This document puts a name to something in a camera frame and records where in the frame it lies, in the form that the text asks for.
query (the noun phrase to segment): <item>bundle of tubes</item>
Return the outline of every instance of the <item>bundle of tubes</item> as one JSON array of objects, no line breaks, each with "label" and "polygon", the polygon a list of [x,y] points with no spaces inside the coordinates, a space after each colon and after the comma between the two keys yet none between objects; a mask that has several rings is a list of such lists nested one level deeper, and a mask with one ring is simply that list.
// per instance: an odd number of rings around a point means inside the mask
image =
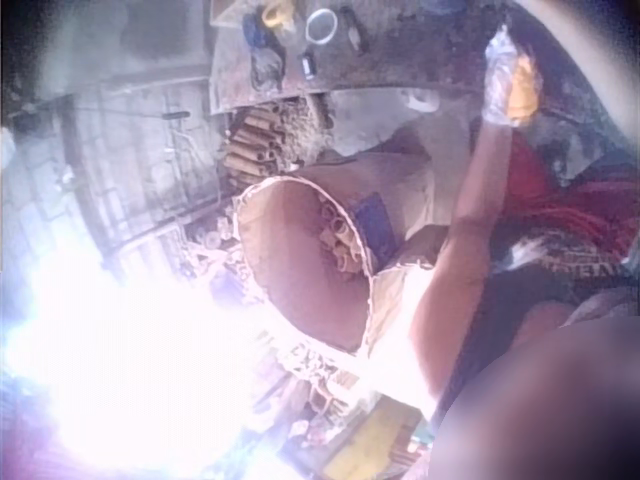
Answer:
[{"label": "bundle of tubes", "polygon": [[319,195],[320,216],[324,228],[320,233],[323,248],[333,253],[336,267],[345,280],[351,280],[363,271],[362,252],[356,236],[345,218],[327,197]]},{"label": "bundle of tubes", "polygon": [[245,189],[278,173],[285,140],[279,105],[252,108],[244,123],[226,134],[224,165],[229,169],[229,181],[235,188]]}]

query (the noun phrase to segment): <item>plastic glove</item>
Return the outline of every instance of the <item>plastic glove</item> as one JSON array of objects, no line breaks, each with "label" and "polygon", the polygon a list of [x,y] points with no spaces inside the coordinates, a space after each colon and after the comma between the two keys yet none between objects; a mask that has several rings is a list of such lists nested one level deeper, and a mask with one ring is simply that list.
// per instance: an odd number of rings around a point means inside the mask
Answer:
[{"label": "plastic glove", "polygon": [[503,25],[485,52],[482,117],[498,125],[520,125],[538,109],[540,81],[533,60],[520,54]]}]

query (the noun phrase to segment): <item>person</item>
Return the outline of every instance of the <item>person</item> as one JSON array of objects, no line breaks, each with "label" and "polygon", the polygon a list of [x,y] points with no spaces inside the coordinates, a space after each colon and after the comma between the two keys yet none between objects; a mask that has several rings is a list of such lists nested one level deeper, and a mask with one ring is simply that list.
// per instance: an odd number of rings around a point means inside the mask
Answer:
[{"label": "person", "polygon": [[[625,55],[624,50],[602,29],[596,28],[572,2],[518,0],[518,3],[540,20],[574,59],[628,140],[630,150],[637,153],[636,103],[640,98],[637,65],[634,66],[629,55]],[[610,162],[605,162],[604,166],[595,165],[586,171],[566,190],[553,191],[543,177],[532,175],[538,168],[535,158],[513,131],[506,115],[510,89],[503,89],[502,94],[496,95],[492,85],[497,81],[504,82],[504,76],[498,79],[487,75],[483,123],[474,154],[432,281],[420,300],[410,333],[427,389],[438,405],[432,424],[438,430],[442,426],[443,430],[456,431],[451,437],[458,440],[465,427],[454,420],[451,421],[454,426],[446,427],[445,423],[449,422],[443,421],[445,414],[461,392],[482,376],[481,372],[492,362],[500,359],[502,367],[498,372],[509,373],[509,368],[518,370],[515,366],[518,362],[511,364],[510,359],[520,348],[535,351],[535,344],[546,339],[550,332],[571,338],[572,331],[578,326],[591,332],[585,334],[580,345],[596,345],[597,333],[607,331],[602,323],[606,318],[638,314],[637,278],[622,264],[632,250],[640,226],[637,171],[632,164],[609,168]],[[520,173],[514,171],[516,166]],[[509,266],[501,270],[496,268],[495,243],[496,234],[504,233],[504,230],[498,230],[505,225],[509,228],[503,236],[511,242],[505,257]],[[586,320],[594,321],[598,328],[585,327]],[[616,324],[616,321],[610,321],[609,325]],[[559,341],[549,351],[562,351],[570,344],[569,340]],[[638,344],[633,344],[633,348],[638,348]],[[513,355],[510,353],[501,358],[509,350]],[[580,357],[569,349],[566,356],[553,358],[564,362]],[[553,373],[553,368],[545,370],[541,366],[540,369],[532,377],[539,381],[533,381],[531,388],[539,389],[544,397],[550,385],[554,385],[545,378]],[[505,378],[517,377],[517,373],[507,373]],[[495,375],[498,380],[493,383],[502,384],[501,391],[509,398],[508,388],[504,386],[506,381],[499,381],[501,373]],[[625,382],[628,384],[632,380],[627,378]],[[570,410],[566,410],[569,407],[562,401],[575,400],[576,394],[584,397],[589,392],[576,389],[572,396],[558,394],[557,399],[541,402],[541,408],[557,408],[566,414]],[[512,408],[526,417],[530,404],[522,403],[524,397],[518,398],[521,403],[496,400],[495,405],[502,405],[507,410]],[[496,421],[501,414],[496,407],[486,418]],[[553,436],[555,430],[550,427],[557,420],[549,415],[549,423],[542,426],[549,427],[548,435]],[[479,425],[489,428],[491,421],[479,421]],[[508,430],[508,422],[496,421],[491,427],[496,431],[493,436],[503,438],[502,427]],[[577,431],[568,430],[567,434],[577,435]],[[511,434],[504,438],[514,440],[525,435],[517,429]],[[447,468],[453,468],[456,454],[451,453],[450,461],[439,463],[436,458],[439,457],[439,438],[440,431],[432,462],[444,466],[438,467],[438,473],[433,474],[437,476],[433,478],[501,478],[497,474],[492,476],[494,470],[490,468],[471,475],[472,466],[476,465],[473,462],[467,465],[466,475],[450,473],[452,470]],[[442,448],[443,452],[447,450],[447,447]],[[563,468],[558,466],[557,471],[561,470]],[[416,472],[423,476],[415,478],[426,478],[424,465],[420,464],[407,478],[415,476]]]}]

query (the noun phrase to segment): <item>wooden table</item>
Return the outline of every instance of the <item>wooden table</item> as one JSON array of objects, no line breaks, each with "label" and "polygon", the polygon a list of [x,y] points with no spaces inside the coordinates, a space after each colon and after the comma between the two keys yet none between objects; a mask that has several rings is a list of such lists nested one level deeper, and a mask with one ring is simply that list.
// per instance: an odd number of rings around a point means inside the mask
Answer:
[{"label": "wooden table", "polygon": [[[349,43],[344,21],[331,42],[309,47],[304,19],[321,7],[341,4],[310,0],[300,8],[297,32],[282,37],[286,48],[281,91],[256,92],[250,82],[250,53],[241,29],[218,32],[212,64],[211,113],[290,98],[305,93],[374,87],[436,88],[444,91],[483,90],[484,50],[497,27],[509,18],[514,36],[528,45],[545,80],[543,105],[570,121],[588,123],[610,134],[612,125],[581,73],[555,40],[522,10],[500,9],[470,2],[462,15],[436,16],[411,0],[353,0],[364,26],[368,53],[358,56]],[[312,51],[317,74],[306,80],[301,55]]]}]

